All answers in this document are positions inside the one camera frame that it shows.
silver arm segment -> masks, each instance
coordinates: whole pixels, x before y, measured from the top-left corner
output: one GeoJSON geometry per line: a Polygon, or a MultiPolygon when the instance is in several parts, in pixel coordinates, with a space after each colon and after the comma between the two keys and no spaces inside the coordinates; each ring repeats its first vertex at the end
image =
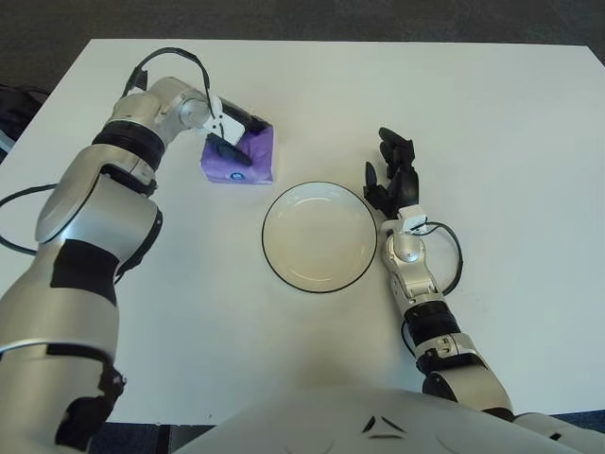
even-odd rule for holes
{"type": "Polygon", "coordinates": [[[425,375],[423,392],[511,420],[509,396],[470,336],[460,332],[426,266],[423,241],[412,232],[425,220],[420,205],[411,205],[381,229],[392,232],[385,241],[383,261],[402,323],[414,341],[417,367],[425,375]]]}
{"type": "Polygon", "coordinates": [[[245,129],[211,102],[174,78],[120,99],[49,197],[38,253],[0,301],[0,452],[85,451],[109,416],[124,386],[113,280],[160,232],[149,196],[164,150],[191,128],[222,127],[232,145],[245,129]]]}

gray carpet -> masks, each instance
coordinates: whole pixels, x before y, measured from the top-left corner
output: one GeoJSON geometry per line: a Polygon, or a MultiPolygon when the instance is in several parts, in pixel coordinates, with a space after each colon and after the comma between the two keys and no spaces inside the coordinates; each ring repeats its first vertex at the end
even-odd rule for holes
{"type": "MultiPolygon", "coordinates": [[[[1,8],[0,82],[48,90],[91,38],[584,44],[605,62],[603,0],[21,0],[1,8]]],[[[605,431],[603,411],[562,418],[605,431]]],[[[165,428],[107,425],[92,452],[156,450],[168,450],[165,428]]]]}

purple tissue box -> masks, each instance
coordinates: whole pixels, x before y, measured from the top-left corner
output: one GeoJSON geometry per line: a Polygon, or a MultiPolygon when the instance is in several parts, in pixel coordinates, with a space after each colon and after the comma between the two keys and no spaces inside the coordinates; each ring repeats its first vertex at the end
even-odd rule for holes
{"type": "Polygon", "coordinates": [[[252,159],[251,166],[220,157],[214,144],[206,141],[200,165],[208,180],[213,183],[273,183],[273,127],[269,126],[258,134],[246,132],[237,147],[252,159]]]}

plate rim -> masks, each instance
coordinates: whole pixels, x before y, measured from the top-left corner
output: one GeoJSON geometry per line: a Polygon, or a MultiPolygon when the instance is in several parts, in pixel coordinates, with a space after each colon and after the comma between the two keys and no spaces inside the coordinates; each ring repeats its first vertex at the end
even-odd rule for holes
{"type": "Polygon", "coordinates": [[[366,273],[366,271],[368,271],[368,269],[370,268],[370,265],[372,264],[372,262],[374,261],[374,258],[376,257],[376,250],[378,249],[378,232],[376,230],[376,220],[374,219],[374,216],[372,215],[372,211],[370,211],[370,208],[368,208],[368,205],[359,196],[357,196],[355,194],[355,192],[353,192],[351,189],[343,186],[342,184],[317,180],[317,181],[310,181],[310,182],[303,182],[303,183],[294,184],[293,186],[290,186],[288,189],[286,189],[285,191],[283,191],[279,196],[277,196],[275,198],[275,200],[271,203],[271,205],[267,209],[267,212],[265,213],[265,217],[263,218],[263,228],[261,229],[261,245],[263,247],[263,255],[265,256],[265,262],[267,262],[268,266],[271,268],[271,270],[273,271],[273,273],[277,277],[279,277],[283,282],[285,282],[286,284],[288,284],[289,286],[291,286],[291,287],[293,287],[295,289],[298,289],[300,291],[304,291],[306,293],[325,294],[325,293],[334,293],[336,291],[341,291],[344,288],[349,287],[350,285],[352,285],[355,282],[357,282],[366,273]],[[357,198],[361,202],[361,204],[366,209],[366,211],[368,211],[368,214],[370,215],[370,219],[372,220],[372,225],[374,226],[374,229],[373,229],[373,231],[374,231],[374,250],[372,251],[372,255],[370,256],[370,260],[368,260],[368,265],[366,265],[366,267],[363,269],[363,271],[360,272],[359,275],[356,276],[356,278],[354,280],[352,280],[348,284],[345,284],[344,286],[341,286],[339,288],[334,288],[334,289],[331,289],[331,290],[307,290],[305,288],[300,288],[300,287],[295,286],[294,284],[291,284],[291,283],[287,282],[284,279],[284,277],[282,277],[282,275],[273,268],[273,266],[271,265],[271,261],[268,259],[267,250],[265,249],[265,224],[267,223],[267,217],[268,217],[268,214],[271,212],[271,208],[273,208],[273,205],[275,203],[277,203],[277,201],[286,192],[289,192],[289,191],[291,191],[292,189],[294,189],[296,187],[303,186],[305,184],[311,184],[311,183],[331,184],[331,185],[334,185],[334,186],[338,186],[339,188],[344,189],[345,191],[351,193],[355,198],[357,198]]]}

white plate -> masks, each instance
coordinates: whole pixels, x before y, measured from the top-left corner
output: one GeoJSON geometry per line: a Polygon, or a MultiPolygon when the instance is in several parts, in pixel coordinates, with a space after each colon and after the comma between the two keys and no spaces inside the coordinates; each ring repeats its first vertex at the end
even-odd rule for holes
{"type": "Polygon", "coordinates": [[[290,286],[314,293],[340,290],[359,279],[376,252],[370,210],[333,183],[291,187],[268,209],[263,251],[290,286]]]}

